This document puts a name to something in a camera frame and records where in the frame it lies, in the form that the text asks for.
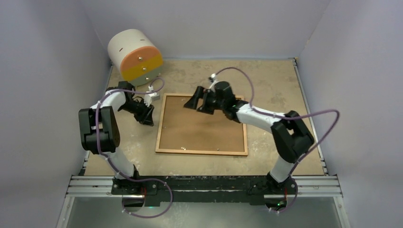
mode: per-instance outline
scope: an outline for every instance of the wooden table surface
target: wooden table surface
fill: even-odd
[[[245,71],[255,86],[253,104],[273,112],[297,111],[306,114],[297,75],[290,60],[166,60],[161,77],[166,81],[164,93],[193,94],[197,86],[208,87],[208,77],[224,67],[238,67]],[[245,77],[235,70],[219,74],[220,81],[228,81],[237,95],[250,100],[251,89]],[[108,86],[122,80],[113,69]],[[146,91],[147,86],[136,90]],[[155,152],[162,99],[153,102],[154,127],[141,125],[133,115],[115,113],[121,135],[120,148],[136,165],[140,175],[266,175],[274,166],[278,153],[270,133],[247,126],[247,157],[218,155],[161,154]],[[308,119],[304,120],[312,131]],[[112,170],[104,159],[90,154],[86,176],[111,176]],[[294,175],[323,175],[317,150],[309,154],[294,171]]]

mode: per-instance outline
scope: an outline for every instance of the purple cable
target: purple cable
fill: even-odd
[[[101,141],[100,141],[100,139],[99,139],[99,107],[100,107],[100,105],[102,104],[102,102],[105,101],[106,98],[108,98],[111,94],[116,93],[116,92],[128,92],[128,93],[143,94],[143,95],[156,93],[156,92],[160,91],[160,90],[163,88],[163,86],[165,85],[164,79],[162,79],[162,78],[160,78],[160,77],[155,78],[151,83],[153,83],[155,80],[158,80],[158,79],[160,79],[160,80],[163,82],[163,84],[161,85],[160,88],[158,88],[157,90],[154,90],[154,91],[152,91],[152,92],[138,92],[138,91],[126,90],[126,89],[111,90],[109,93],[105,94],[105,96],[102,97],[102,99],[98,102],[98,105],[96,106],[96,111],[95,111],[96,146],[97,146],[97,149],[98,149],[98,153],[106,158],[106,160],[108,161],[108,163],[110,164],[110,166],[112,167],[112,169],[113,169],[116,173],[118,173],[119,175],[121,175],[122,177],[124,177],[124,178],[126,178],[126,179],[128,179],[129,181],[132,181],[132,182],[158,181],[158,182],[164,184],[164,186],[166,186],[167,189],[168,189],[168,191],[169,191],[169,194],[170,194],[170,196],[171,196],[171,199],[170,199],[170,201],[169,201],[169,204],[168,204],[167,208],[166,208],[163,212],[161,212],[161,213],[159,213],[159,214],[157,214],[157,215],[153,215],[153,216],[137,215],[137,214],[134,214],[134,213],[132,213],[132,212],[127,211],[127,210],[123,207],[123,208],[124,208],[123,211],[126,212],[127,214],[132,215],[132,216],[135,216],[135,217],[139,217],[139,218],[144,218],[144,219],[145,219],[145,218],[146,218],[146,219],[156,218],[156,217],[158,217],[158,216],[161,216],[161,215],[165,214],[165,213],[169,210],[169,208],[172,206],[172,202],[173,202],[172,190],[171,190],[171,188],[168,186],[168,184],[166,184],[166,182],[164,182],[164,181],[162,181],[162,180],[160,180],[160,179],[156,179],[156,178],[148,178],[148,179],[142,179],[142,180],[135,180],[135,179],[132,179],[131,176],[122,173],[122,172],[112,163],[112,161],[110,160],[110,157],[109,157],[107,154],[105,154],[105,153],[102,152],[102,150],[101,150]]]
[[[336,109],[327,109],[327,110],[324,110],[324,111],[320,111],[320,112],[316,112],[316,113],[311,113],[311,114],[307,114],[307,115],[301,115],[301,116],[297,116],[297,117],[286,117],[286,116],[279,116],[279,115],[275,115],[275,114],[270,114],[270,113],[265,113],[265,112],[259,111],[259,110],[255,109],[255,108],[252,106],[252,101],[253,101],[253,98],[255,97],[255,88],[253,87],[252,80],[250,79],[250,77],[249,77],[245,72],[243,72],[241,69],[239,69],[239,68],[237,68],[237,67],[233,67],[233,66],[231,66],[231,67],[226,67],[226,68],[223,68],[223,69],[219,70],[219,71],[216,73],[216,75],[218,75],[219,73],[221,73],[222,71],[227,70],[227,69],[238,70],[238,71],[241,72],[241,73],[246,77],[246,79],[248,80],[248,82],[249,82],[249,84],[250,84],[250,87],[251,87],[251,89],[252,89],[252,97],[250,98],[249,105],[250,105],[250,107],[252,108],[252,110],[255,111],[256,113],[259,113],[259,114],[262,114],[262,115],[271,116],[271,117],[274,117],[274,118],[280,118],[280,119],[284,119],[284,120],[300,120],[300,119],[304,119],[304,118],[308,118],[308,117],[312,117],[312,116],[317,116],[317,115],[321,115],[321,114],[325,114],[325,113],[332,113],[332,112],[336,113],[336,118],[335,118],[335,120],[333,121],[333,123],[332,123],[332,125],[329,127],[329,129],[325,132],[325,134],[323,135],[323,137],[322,137],[320,140],[318,140],[317,143],[315,143],[315,145],[313,145],[313,146],[308,150],[308,152],[306,152],[304,155],[302,155],[302,156],[297,160],[297,162],[294,164],[294,166],[292,167],[292,169],[291,169],[291,171],[290,171],[290,173],[289,173],[289,176],[290,176],[290,178],[292,179],[292,181],[294,182],[294,185],[295,185],[295,192],[296,192],[296,193],[295,193],[295,197],[293,198],[292,202],[291,202],[285,209],[279,211],[279,212],[283,212],[283,211],[287,210],[287,208],[291,207],[291,206],[294,204],[295,200],[297,199],[298,185],[297,185],[297,182],[295,181],[295,179],[293,179],[293,178],[291,177],[292,172],[294,172],[294,170],[295,170],[295,168],[297,167],[297,165],[298,165],[309,153],[311,153],[317,146],[319,146],[319,144],[327,137],[327,135],[329,135],[329,133],[333,130],[333,128],[335,127],[337,121],[339,120],[340,112],[339,112],[338,110],[336,110]]]

